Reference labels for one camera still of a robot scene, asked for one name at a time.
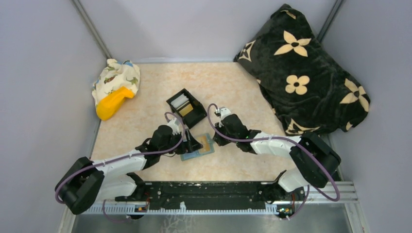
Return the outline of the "green card holder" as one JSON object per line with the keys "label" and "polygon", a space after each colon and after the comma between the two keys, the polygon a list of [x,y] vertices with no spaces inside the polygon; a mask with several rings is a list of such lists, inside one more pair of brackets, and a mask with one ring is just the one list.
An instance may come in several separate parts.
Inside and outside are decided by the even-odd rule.
{"label": "green card holder", "polygon": [[213,144],[214,141],[208,133],[191,136],[190,150],[180,155],[180,159],[181,161],[187,161],[204,155],[212,154],[215,152]]}

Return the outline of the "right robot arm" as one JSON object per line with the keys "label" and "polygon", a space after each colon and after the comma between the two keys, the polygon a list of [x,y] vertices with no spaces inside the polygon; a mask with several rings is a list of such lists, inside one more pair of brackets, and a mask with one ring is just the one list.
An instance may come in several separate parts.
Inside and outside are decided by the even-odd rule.
{"label": "right robot arm", "polygon": [[234,143],[241,151],[268,154],[290,159],[294,169],[281,172],[267,191],[266,200],[285,200],[304,186],[314,187],[325,198],[339,201],[340,191],[332,176],[341,163],[340,156],[317,134],[278,136],[260,130],[250,130],[236,114],[221,115],[210,123],[219,146]]}

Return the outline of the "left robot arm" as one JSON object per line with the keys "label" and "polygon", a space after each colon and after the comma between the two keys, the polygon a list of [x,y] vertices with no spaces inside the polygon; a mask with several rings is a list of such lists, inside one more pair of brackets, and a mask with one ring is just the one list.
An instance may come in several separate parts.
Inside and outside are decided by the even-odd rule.
{"label": "left robot arm", "polygon": [[99,201],[146,201],[149,191],[136,171],[152,167],[163,155],[182,155],[202,148],[189,130],[161,125],[152,137],[126,154],[108,161],[91,161],[87,157],[77,159],[56,185],[56,200],[75,215]]}

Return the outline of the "black plastic box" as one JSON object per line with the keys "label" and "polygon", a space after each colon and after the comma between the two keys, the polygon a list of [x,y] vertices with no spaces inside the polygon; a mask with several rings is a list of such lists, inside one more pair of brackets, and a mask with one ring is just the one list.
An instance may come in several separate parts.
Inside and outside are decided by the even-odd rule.
{"label": "black plastic box", "polygon": [[184,124],[192,129],[196,124],[206,118],[204,106],[188,90],[183,88],[166,100],[171,111],[179,115]]}

